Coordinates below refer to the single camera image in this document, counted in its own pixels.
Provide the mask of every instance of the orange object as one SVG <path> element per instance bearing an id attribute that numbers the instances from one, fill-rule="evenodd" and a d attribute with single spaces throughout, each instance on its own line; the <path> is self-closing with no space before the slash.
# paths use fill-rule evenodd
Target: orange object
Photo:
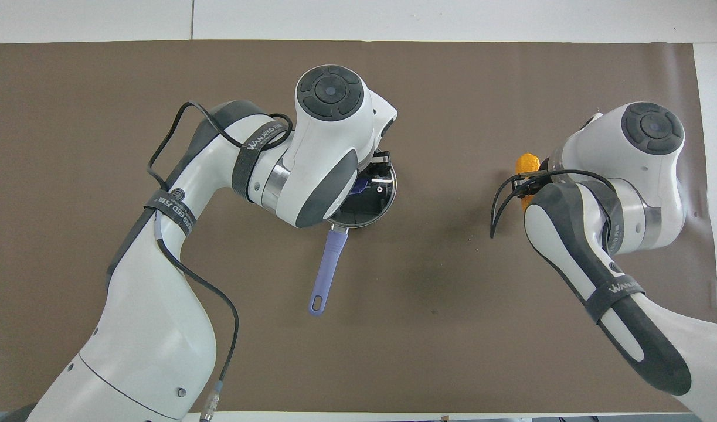
<path id="1" fill-rule="evenodd" d="M 529 173 L 530 171 L 538 171 L 540 167 L 541 160 L 539 160 L 538 157 L 532 155 L 529 152 L 520 155 L 519 158 L 517 158 L 517 163 L 515 163 L 514 165 L 515 173 L 517 174 Z M 525 211 L 525 208 L 528 207 L 532 199 L 533 196 L 528 195 L 519 200 L 520 204 L 522 205 L 522 211 Z"/>

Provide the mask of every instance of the black circular cap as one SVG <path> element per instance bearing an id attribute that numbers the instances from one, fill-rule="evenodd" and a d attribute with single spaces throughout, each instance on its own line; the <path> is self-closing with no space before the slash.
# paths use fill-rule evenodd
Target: black circular cap
<path id="1" fill-rule="evenodd" d="M 345 98 L 348 86 L 340 77 L 324 77 L 316 84 L 314 93 L 316 98 L 328 104 L 335 104 Z"/>
<path id="2" fill-rule="evenodd" d="M 629 143 L 651 155 L 677 151 L 684 141 L 684 127 L 679 118 L 653 103 L 634 103 L 624 110 L 621 130 Z"/>
<path id="3" fill-rule="evenodd" d="M 642 120 L 640 120 L 640 128 L 642 128 L 642 131 L 649 137 L 663 139 L 671 132 L 672 125 L 665 115 L 650 112 L 644 115 Z"/>
<path id="4" fill-rule="evenodd" d="M 296 99 L 311 117 L 336 122 L 353 115 L 363 104 L 363 84 L 352 70 L 319 66 L 301 78 Z"/>

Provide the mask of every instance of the brown table surface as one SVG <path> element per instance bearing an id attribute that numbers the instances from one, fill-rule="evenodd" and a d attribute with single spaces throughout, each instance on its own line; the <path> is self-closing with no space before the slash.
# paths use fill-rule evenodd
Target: brown table surface
<path id="1" fill-rule="evenodd" d="M 297 230 L 230 190 L 213 197 L 182 259 L 240 311 L 221 410 L 684 410 L 623 362 L 531 249 L 519 204 L 495 240 L 488 218 L 522 152 L 545 158 L 597 110 L 663 104 L 687 134 L 687 224 L 671 246 L 617 261 L 659 304 L 717 321 L 691 45 L 256 40 L 0 45 L 0 410 L 36 401 L 90 336 L 176 108 L 249 99 L 294 117 L 296 81 L 326 63 L 399 110 L 382 142 L 396 203 L 351 232 L 314 318 L 328 225 Z M 161 173 L 200 119 L 184 118 Z M 232 319 L 193 288 L 220 364 Z"/>

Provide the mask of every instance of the black cable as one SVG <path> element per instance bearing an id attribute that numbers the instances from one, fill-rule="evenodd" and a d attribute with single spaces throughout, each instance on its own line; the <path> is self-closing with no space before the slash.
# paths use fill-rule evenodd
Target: black cable
<path id="1" fill-rule="evenodd" d="M 224 137 L 227 141 L 229 141 L 231 144 L 234 144 L 236 147 L 241 147 L 241 142 L 236 141 L 231 137 L 223 128 L 220 127 L 218 122 L 215 120 L 215 118 L 210 115 L 210 113 L 205 109 L 205 107 L 202 107 L 200 104 L 197 104 L 194 101 L 187 101 L 183 104 L 181 104 L 181 107 L 179 107 L 178 112 L 176 112 L 176 117 L 173 120 L 173 124 L 171 125 L 171 128 L 168 130 L 168 133 L 166 134 L 165 138 L 163 138 L 163 141 L 160 142 L 160 145 L 158 146 L 158 149 L 155 150 L 155 153 L 150 157 L 149 161 L 147 162 L 147 173 L 149 173 L 152 178 L 157 180 L 158 184 L 160 184 L 160 189 L 168 191 L 168 184 L 167 182 L 160 177 L 159 174 L 155 173 L 154 170 L 152 170 L 152 165 L 154 165 L 155 160 L 158 159 L 160 156 L 160 153 L 163 149 L 165 149 L 165 146 L 168 144 L 168 141 L 171 140 L 171 137 L 173 136 L 174 132 L 176 131 L 176 128 L 178 128 L 178 123 L 181 122 L 181 117 L 184 115 L 184 111 L 186 111 L 187 108 L 194 107 L 195 109 L 199 110 L 200 113 L 202 113 L 206 120 L 213 126 L 215 131 L 222 137 Z M 291 121 L 291 118 L 283 113 L 272 113 L 269 115 L 270 117 L 278 117 L 282 118 L 288 123 L 288 130 L 286 131 L 283 136 L 280 137 L 280 139 L 277 142 L 270 142 L 269 144 L 265 145 L 264 148 L 262 148 L 262 151 L 267 151 L 268 149 L 273 149 L 277 147 L 278 145 L 282 144 L 286 141 L 286 138 L 288 135 L 293 131 L 293 122 Z"/>
<path id="2" fill-rule="evenodd" d="M 208 281 L 206 281 L 204 278 L 201 278 L 199 275 L 195 274 L 192 270 L 190 270 L 186 265 L 181 264 L 181 261 L 176 259 L 176 257 L 171 254 L 171 251 L 168 250 L 168 247 L 165 245 L 165 242 L 163 242 L 163 239 L 157 240 L 158 246 L 160 247 L 160 250 L 163 252 L 163 255 L 168 259 L 168 261 L 171 262 L 176 268 L 184 272 L 184 274 L 188 275 L 189 277 L 193 278 L 194 281 L 197 281 L 197 283 L 200 283 L 201 285 L 205 286 L 205 288 L 212 291 L 214 294 L 218 295 L 225 304 L 227 304 L 227 307 L 230 308 L 230 311 L 233 313 L 234 318 L 234 326 L 233 326 L 233 339 L 230 340 L 230 348 L 227 351 L 227 357 L 225 358 L 225 363 L 222 366 L 222 369 L 220 370 L 220 376 L 218 378 L 218 381 L 222 381 L 225 378 L 225 372 L 227 372 L 227 367 L 230 365 L 230 358 L 233 357 L 233 350 L 236 348 L 236 340 L 238 339 L 238 310 L 236 310 L 236 306 L 233 304 L 233 302 L 230 301 L 229 297 L 225 296 L 225 293 L 221 292 L 218 288 L 211 285 Z"/>
<path id="3" fill-rule="evenodd" d="M 274 147 L 277 147 L 278 145 L 282 144 L 283 142 L 286 141 L 286 139 L 288 139 L 288 135 L 291 134 L 291 132 L 293 131 L 293 121 L 287 115 L 285 115 L 283 113 L 272 113 L 272 114 L 270 114 L 270 117 L 272 117 L 272 118 L 278 117 L 278 118 L 282 118 L 283 120 L 285 120 L 286 123 L 288 123 L 288 130 L 286 130 L 286 133 L 283 134 L 283 136 L 281 136 L 280 139 L 278 139 L 278 141 L 269 142 L 269 144 L 265 145 L 264 148 L 262 148 L 262 151 L 267 151 L 268 149 L 273 149 Z"/>
<path id="4" fill-rule="evenodd" d="M 499 187 L 499 189 L 497 189 L 497 194 L 494 195 L 494 203 L 491 205 L 491 219 L 490 219 L 490 221 L 489 221 L 489 227 L 491 227 L 490 236 L 491 236 L 492 239 L 493 239 L 493 237 L 494 237 L 494 234 L 493 234 L 494 228 L 493 228 L 493 227 L 495 227 L 495 225 L 494 225 L 494 209 L 497 208 L 498 197 L 499 197 L 499 195 L 501 194 L 501 191 L 504 190 L 505 187 L 506 187 L 508 184 L 510 184 L 511 182 L 513 182 L 513 181 L 515 181 L 515 180 L 517 180 L 517 179 L 522 179 L 522 176 L 520 176 L 519 174 L 515 174 L 514 176 L 511 176 L 511 177 L 509 177 L 508 179 L 506 179 L 506 180 L 501 184 L 501 186 Z"/>
<path id="5" fill-rule="evenodd" d="M 494 214 L 494 210 L 497 207 L 497 201 L 498 201 L 498 195 L 501 194 L 501 190 L 504 189 L 504 186 L 511 182 L 512 180 L 521 179 L 522 177 L 519 176 L 519 174 L 510 177 L 505 181 L 500 187 L 499 190 L 497 190 L 497 195 L 494 197 L 494 205 L 491 208 L 491 230 L 490 230 L 490 237 L 493 239 L 494 233 L 497 232 L 497 225 L 498 220 L 501 218 L 501 214 L 504 212 L 504 209 L 506 208 L 507 204 L 509 203 L 512 198 L 516 197 L 517 195 L 520 195 L 524 190 L 534 184 L 535 182 L 540 182 L 543 179 L 546 179 L 551 176 L 556 176 L 558 174 L 582 174 L 583 176 L 590 176 L 594 179 L 597 179 L 603 184 L 607 185 L 609 189 L 611 189 L 614 193 L 616 193 L 616 188 L 613 187 L 613 184 L 606 179 L 603 176 L 600 176 L 600 174 L 593 173 L 592 171 L 584 171 L 584 170 L 554 170 L 554 171 L 548 171 L 544 174 L 541 174 L 539 176 L 531 177 L 530 179 L 527 179 L 523 184 L 520 186 L 517 186 L 516 189 L 512 190 L 512 193 L 508 195 L 504 202 L 501 204 L 500 208 L 498 208 L 497 212 Z"/>
<path id="6" fill-rule="evenodd" d="M 205 115 L 206 120 L 213 126 L 213 128 L 217 131 L 218 134 L 223 136 L 227 141 L 229 141 L 231 144 L 235 145 L 236 147 L 242 147 L 241 143 L 236 141 L 233 137 L 231 137 L 229 134 L 227 134 L 218 124 L 218 122 L 215 120 L 214 117 L 210 115 L 210 113 L 201 105 L 197 104 L 194 101 L 187 101 L 186 103 L 182 104 L 181 107 L 179 107 L 178 112 L 176 112 L 176 117 L 173 120 L 173 124 L 171 125 L 171 128 L 168 130 L 168 133 L 166 134 L 165 138 L 163 138 L 163 141 L 160 142 L 160 145 L 158 146 L 158 149 L 155 150 L 155 153 L 152 155 L 152 157 L 147 162 L 147 173 L 149 173 L 150 176 L 154 177 L 155 180 L 160 184 L 160 189 L 168 191 L 168 182 L 166 182 L 162 177 L 160 177 L 157 172 L 152 170 L 152 165 L 155 163 L 155 160 L 158 159 L 160 156 L 160 153 L 162 152 L 163 148 L 168 144 L 168 141 L 170 141 L 171 137 L 173 136 L 174 132 L 176 131 L 176 128 L 178 128 L 178 123 L 181 120 L 182 115 L 184 114 L 184 111 L 186 111 L 189 107 L 195 107 L 197 110 L 200 111 L 203 115 Z M 283 113 L 272 113 L 269 115 L 269 117 L 272 118 L 282 118 L 283 120 L 288 123 L 288 129 L 285 131 L 285 133 L 278 139 L 276 142 L 269 142 L 269 144 L 265 145 L 264 148 L 262 148 L 263 151 L 266 151 L 268 149 L 273 149 L 277 146 L 280 146 L 283 142 L 286 141 L 290 133 L 293 131 L 293 121 L 290 117 Z M 191 277 L 194 281 L 197 281 L 200 285 L 204 286 L 217 296 L 219 296 L 225 304 L 230 308 L 230 311 L 233 313 L 234 318 L 234 328 L 233 328 L 233 338 L 230 340 L 230 348 L 227 351 L 227 357 L 225 358 L 225 363 L 222 366 L 222 369 L 220 370 L 220 376 L 218 378 L 218 381 L 222 382 L 225 378 L 225 374 L 227 372 L 227 369 L 230 366 L 230 359 L 233 357 L 233 352 L 236 348 L 236 341 L 238 340 L 238 310 L 236 310 L 236 306 L 233 304 L 232 300 L 229 299 L 218 288 L 216 288 L 214 285 L 206 281 L 204 278 L 201 278 L 199 275 L 194 273 L 192 270 L 190 270 L 186 265 L 182 264 L 181 261 L 176 259 L 176 257 L 171 254 L 171 251 L 168 250 L 168 247 L 165 245 L 165 242 L 163 241 L 162 237 L 157 239 L 158 247 L 160 247 L 160 250 L 163 252 L 163 256 L 165 256 L 168 261 L 171 262 L 171 264 L 174 265 L 174 267 L 178 268 L 183 272 L 184 274 Z"/>

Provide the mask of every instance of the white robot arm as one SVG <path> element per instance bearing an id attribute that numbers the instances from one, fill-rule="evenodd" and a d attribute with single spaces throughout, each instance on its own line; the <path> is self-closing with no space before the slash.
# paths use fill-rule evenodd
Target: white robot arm
<path id="1" fill-rule="evenodd" d="M 295 97 L 294 134 L 248 101 L 211 110 L 226 137 L 210 122 L 200 123 L 184 157 L 161 180 L 167 189 L 148 201 L 114 257 L 93 336 L 37 403 L 30 422 L 160 422 L 187 414 L 216 355 L 208 316 L 171 262 L 181 255 L 195 216 L 217 189 L 228 187 L 295 227 L 322 222 L 345 199 L 397 116 L 340 66 L 306 72 Z M 268 148 L 270 141 L 276 147 Z M 203 420 L 212 416 L 220 385 Z"/>
<path id="2" fill-rule="evenodd" d="M 666 246 L 684 213 L 675 165 L 681 123 L 651 103 L 595 115 L 542 168 L 554 174 L 525 209 L 533 248 L 567 281 L 589 315 L 648 384 L 717 422 L 717 324 L 654 304 L 612 256 Z"/>

